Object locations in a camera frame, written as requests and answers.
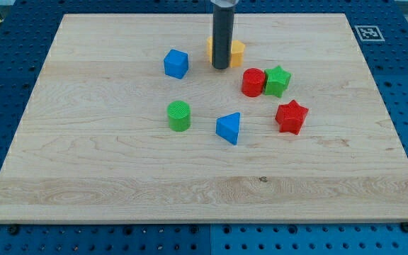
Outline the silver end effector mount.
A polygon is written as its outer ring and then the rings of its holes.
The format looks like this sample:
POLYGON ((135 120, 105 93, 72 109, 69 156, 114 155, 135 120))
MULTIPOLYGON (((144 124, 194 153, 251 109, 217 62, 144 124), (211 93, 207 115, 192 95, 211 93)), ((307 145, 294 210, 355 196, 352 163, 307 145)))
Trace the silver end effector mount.
POLYGON ((210 2, 218 7, 235 7, 239 0, 210 0, 210 2))

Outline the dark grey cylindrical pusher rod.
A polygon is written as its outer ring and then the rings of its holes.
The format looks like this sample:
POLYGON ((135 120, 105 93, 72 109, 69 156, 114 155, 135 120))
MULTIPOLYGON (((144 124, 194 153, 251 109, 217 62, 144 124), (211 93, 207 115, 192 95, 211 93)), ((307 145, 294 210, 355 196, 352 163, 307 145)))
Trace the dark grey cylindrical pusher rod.
POLYGON ((234 4, 213 4, 212 65, 226 69, 230 65, 234 4))

